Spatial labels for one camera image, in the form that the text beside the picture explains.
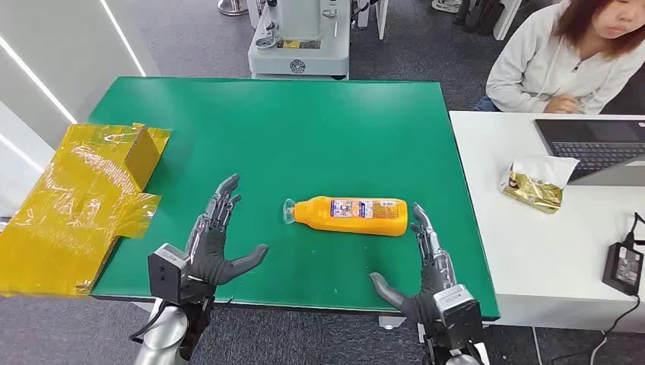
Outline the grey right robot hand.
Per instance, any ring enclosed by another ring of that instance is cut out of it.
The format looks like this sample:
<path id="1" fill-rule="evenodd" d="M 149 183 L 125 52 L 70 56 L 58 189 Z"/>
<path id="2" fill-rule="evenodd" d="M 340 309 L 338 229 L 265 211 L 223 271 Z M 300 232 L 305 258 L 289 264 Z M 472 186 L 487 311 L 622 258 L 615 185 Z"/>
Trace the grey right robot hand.
<path id="1" fill-rule="evenodd" d="M 434 295 L 455 282 L 454 273 L 448 260 L 449 255 L 440 246 L 437 232 L 426 211 L 416 202 L 412 207 L 415 222 L 410 224 L 410 228 L 415 232 L 421 256 L 421 284 L 418 293 L 403 294 L 390 286 L 378 272 L 370 273 L 369 278 L 376 293 L 390 306 L 415 322 L 428 324 L 440 318 Z"/>

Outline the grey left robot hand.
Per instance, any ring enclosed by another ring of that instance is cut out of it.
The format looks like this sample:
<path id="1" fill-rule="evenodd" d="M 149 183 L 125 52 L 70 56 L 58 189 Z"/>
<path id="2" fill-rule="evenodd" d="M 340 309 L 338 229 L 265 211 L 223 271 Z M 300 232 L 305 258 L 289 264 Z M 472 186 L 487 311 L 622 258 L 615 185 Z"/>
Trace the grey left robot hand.
<path id="1" fill-rule="evenodd" d="M 227 227 L 234 206 L 241 199 L 234 193 L 239 178 L 235 173 L 220 183 L 205 211 L 196 218 L 187 242 L 188 275 L 213 286 L 226 284 L 254 269 L 268 253 L 268 246 L 260 244 L 237 259 L 224 257 Z"/>

